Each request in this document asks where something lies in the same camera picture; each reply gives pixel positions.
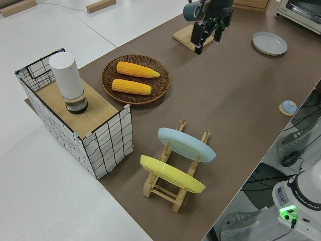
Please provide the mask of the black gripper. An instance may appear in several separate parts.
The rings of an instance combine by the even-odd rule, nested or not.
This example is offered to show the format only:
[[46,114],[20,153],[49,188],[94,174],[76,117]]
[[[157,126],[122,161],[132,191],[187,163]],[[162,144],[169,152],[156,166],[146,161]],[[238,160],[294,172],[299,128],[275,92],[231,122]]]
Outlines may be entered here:
[[220,42],[223,32],[229,27],[233,10],[226,12],[207,12],[203,18],[203,24],[195,22],[191,35],[191,43],[195,45],[194,52],[201,55],[204,45],[204,33],[214,32],[214,41]]

